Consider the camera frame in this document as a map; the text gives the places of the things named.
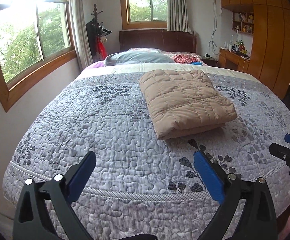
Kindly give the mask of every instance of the tree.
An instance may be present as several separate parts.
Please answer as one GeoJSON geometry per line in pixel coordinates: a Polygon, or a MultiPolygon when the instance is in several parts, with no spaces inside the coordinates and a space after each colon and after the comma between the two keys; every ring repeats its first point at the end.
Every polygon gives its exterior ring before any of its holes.
{"type": "MultiPolygon", "coordinates": [[[[40,36],[45,56],[65,47],[60,5],[39,13],[40,36]]],[[[34,32],[34,24],[17,32],[12,25],[3,25],[0,30],[6,36],[5,48],[0,48],[0,63],[5,81],[27,67],[38,62],[41,57],[34,32]]]]}
{"type": "MultiPolygon", "coordinates": [[[[153,19],[159,21],[167,20],[167,0],[152,0],[153,1],[153,19]]],[[[138,6],[135,2],[130,2],[130,16],[132,22],[150,21],[150,7],[138,6]]]]}

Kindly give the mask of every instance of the bottle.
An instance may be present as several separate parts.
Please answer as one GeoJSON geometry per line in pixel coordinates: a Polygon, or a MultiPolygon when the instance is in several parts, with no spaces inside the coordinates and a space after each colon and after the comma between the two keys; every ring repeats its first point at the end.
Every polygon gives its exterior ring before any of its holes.
{"type": "Polygon", "coordinates": [[[232,51],[232,41],[230,41],[229,43],[229,48],[228,48],[229,51],[232,51]]]}

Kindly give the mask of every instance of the wooden headboard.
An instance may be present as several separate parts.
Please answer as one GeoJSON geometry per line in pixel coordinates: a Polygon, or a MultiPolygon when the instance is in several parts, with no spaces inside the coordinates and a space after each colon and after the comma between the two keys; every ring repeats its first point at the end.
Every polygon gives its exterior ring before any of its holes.
{"type": "Polygon", "coordinates": [[[196,45],[196,35],[191,33],[169,32],[164,29],[119,32],[121,51],[131,48],[153,48],[164,51],[196,53],[196,45]]]}

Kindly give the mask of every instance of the white curtain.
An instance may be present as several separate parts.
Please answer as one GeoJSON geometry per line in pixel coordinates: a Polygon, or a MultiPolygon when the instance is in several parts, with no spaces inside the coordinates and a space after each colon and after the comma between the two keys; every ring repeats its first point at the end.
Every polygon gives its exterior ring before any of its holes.
{"type": "Polygon", "coordinates": [[[69,0],[72,34],[81,70],[93,63],[84,22],[83,1],[69,0]]]}
{"type": "Polygon", "coordinates": [[[189,32],[186,0],[167,0],[167,30],[189,32]]]}

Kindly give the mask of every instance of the hanging wires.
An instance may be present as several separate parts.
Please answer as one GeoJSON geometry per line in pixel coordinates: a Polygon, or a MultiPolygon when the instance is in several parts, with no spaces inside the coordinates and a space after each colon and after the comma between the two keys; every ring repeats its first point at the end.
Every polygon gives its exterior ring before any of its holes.
{"type": "Polygon", "coordinates": [[[213,28],[213,33],[212,33],[212,40],[209,42],[208,47],[212,50],[212,52],[215,55],[218,55],[219,53],[215,53],[216,49],[218,49],[216,43],[214,42],[214,35],[217,30],[217,6],[216,6],[216,0],[214,0],[214,28],[213,28]]]}

